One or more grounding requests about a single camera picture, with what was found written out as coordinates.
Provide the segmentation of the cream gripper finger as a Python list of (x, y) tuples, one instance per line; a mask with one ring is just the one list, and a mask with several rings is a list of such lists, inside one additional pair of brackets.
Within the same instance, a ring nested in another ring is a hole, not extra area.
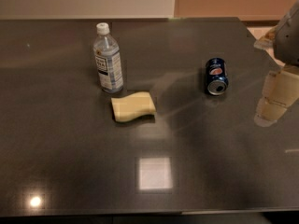
[(263, 36), (261, 36), (258, 40), (255, 41), (254, 47), (256, 49), (263, 49), (263, 50), (273, 48), (276, 33), (277, 33), (277, 27), (271, 28)]
[(276, 123), (299, 99), (299, 66), (285, 64), (265, 77), (262, 98), (256, 108), (254, 122), (260, 127)]

